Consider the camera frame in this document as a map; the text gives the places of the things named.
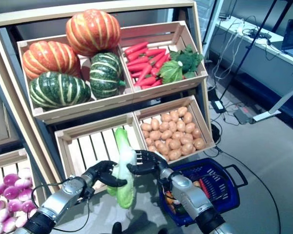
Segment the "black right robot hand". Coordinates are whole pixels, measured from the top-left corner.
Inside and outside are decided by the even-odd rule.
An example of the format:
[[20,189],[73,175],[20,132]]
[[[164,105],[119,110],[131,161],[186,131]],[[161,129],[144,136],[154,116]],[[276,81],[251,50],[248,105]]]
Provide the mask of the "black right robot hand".
[[163,169],[168,168],[167,161],[155,152],[146,150],[135,150],[137,162],[139,165],[128,163],[126,167],[134,175],[147,175],[160,173]]

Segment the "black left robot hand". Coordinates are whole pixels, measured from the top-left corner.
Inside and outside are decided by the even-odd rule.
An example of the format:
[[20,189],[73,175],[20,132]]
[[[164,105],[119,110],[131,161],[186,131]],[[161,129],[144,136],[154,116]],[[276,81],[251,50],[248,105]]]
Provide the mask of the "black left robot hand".
[[127,184],[125,179],[119,179],[112,175],[112,169],[117,163],[110,160],[103,160],[89,167],[81,175],[88,186],[93,186],[97,180],[110,187],[122,187]]

